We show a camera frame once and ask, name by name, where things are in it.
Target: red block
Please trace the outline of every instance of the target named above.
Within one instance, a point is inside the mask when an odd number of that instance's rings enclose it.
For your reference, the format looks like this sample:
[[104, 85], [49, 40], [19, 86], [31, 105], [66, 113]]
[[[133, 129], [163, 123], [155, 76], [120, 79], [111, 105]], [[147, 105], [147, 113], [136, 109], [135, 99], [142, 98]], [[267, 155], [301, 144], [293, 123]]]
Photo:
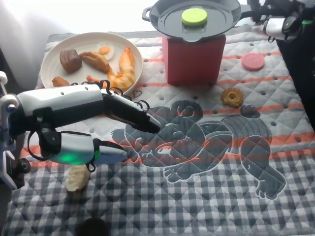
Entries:
[[199, 43], [162, 38], [167, 82], [172, 85], [215, 84], [221, 66], [225, 35]]

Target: quilted fabric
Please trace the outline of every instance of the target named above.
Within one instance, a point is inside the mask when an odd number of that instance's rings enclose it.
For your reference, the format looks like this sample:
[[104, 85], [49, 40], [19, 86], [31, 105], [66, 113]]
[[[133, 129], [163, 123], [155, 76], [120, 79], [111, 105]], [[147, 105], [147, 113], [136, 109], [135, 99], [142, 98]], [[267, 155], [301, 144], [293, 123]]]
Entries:
[[[68, 166], [30, 159], [3, 235], [73, 236], [90, 217], [109, 222], [112, 235], [314, 235], [315, 134], [276, 43], [228, 36], [217, 84], [182, 88], [166, 83], [161, 38], [130, 40], [145, 59], [131, 95], [150, 104], [162, 130], [106, 118], [62, 127], [113, 140], [128, 160], [98, 166], [85, 191], [70, 194]], [[242, 68], [250, 52], [264, 56], [262, 70]], [[227, 88], [243, 92], [241, 109], [222, 105]], [[38, 153], [38, 138], [31, 144]]]

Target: plate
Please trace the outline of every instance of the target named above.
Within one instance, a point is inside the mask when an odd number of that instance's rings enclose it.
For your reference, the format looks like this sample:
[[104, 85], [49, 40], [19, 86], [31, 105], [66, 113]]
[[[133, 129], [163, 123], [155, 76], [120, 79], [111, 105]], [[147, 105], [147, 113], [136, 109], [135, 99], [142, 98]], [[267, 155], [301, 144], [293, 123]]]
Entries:
[[78, 83], [81, 84], [86, 80], [87, 75], [91, 75], [94, 78], [104, 80], [107, 79], [107, 74], [104, 74], [96, 69], [93, 69], [89, 65], [82, 62], [82, 67], [71, 74], [68, 74], [60, 64], [60, 52], [62, 50], [75, 49], [78, 54], [86, 51], [95, 51], [96, 45], [100, 42], [109, 42], [115, 48], [115, 53], [112, 59], [108, 62], [112, 67], [113, 71], [117, 73], [119, 70], [118, 61], [125, 50], [125, 47], [130, 47], [130, 50], [133, 54], [134, 60], [134, 72], [135, 72], [135, 82], [128, 88], [124, 94], [128, 94], [137, 84], [140, 75], [142, 73], [143, 59], [138, 50], [138, 48], [131, 43], [126, 38], [118, 36], [113, 33], [104, 33], [104, 32], [92, 32], [92, 33], [83, 33], [79, 34], [66, 40], [60, 42], [56, 45], [45, 57], [41, 69], [40, 76], [45, 88], [54, 88], [52, 80], [56, 76], [61, 76], [67, 80], [70, 84]]

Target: egg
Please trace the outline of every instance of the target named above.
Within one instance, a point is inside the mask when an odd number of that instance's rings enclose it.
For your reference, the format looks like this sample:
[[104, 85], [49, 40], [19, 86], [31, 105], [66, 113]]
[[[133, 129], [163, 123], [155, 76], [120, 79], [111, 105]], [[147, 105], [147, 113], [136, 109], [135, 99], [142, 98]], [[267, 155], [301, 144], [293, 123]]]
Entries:
[[113, 58], [115, 49], [114, 46], [109, 42], [100, 42], [97, 44], [95, 51], [103, 55], [107, 60]]

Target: pink cookie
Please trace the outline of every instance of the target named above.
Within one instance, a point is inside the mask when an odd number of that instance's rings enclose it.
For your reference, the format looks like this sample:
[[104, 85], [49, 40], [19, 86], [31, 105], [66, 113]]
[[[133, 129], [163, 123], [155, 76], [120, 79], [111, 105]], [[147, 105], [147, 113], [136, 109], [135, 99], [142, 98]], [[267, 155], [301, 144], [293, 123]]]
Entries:
[[242, 66], [249, 71], [259, 71], [264, 65], [264, 57], [258, 53], [249, 53], [242, 59]]

